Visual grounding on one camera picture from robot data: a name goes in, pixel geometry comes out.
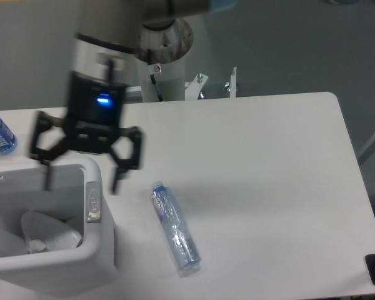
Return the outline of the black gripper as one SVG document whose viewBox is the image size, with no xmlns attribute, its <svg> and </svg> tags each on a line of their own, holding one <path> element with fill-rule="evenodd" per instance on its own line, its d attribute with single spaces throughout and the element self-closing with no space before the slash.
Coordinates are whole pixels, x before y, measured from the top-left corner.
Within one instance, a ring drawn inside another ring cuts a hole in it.
<svg viewBox="0 0 375 300">
<path fill-rule="evenodd" d="M 84 153 L 110 154 L 115 162 L 112 194 L 117 194 L 119 181 L 128 171 L 140 168 L 143 132 L 137 126 L 119 128 L 126 88 L 122 83 L 94 79 L 73 71 L 64 119 L 44 111 L 36 113 L 29 157 L 39 163 L 45 191 L 51 190 L 53 162 L 68 148 Z M 130 145 L 129 152 L 123 157 L 117 154 L 114 146 L 120 139 L 127 139 Z"/>
</svg>

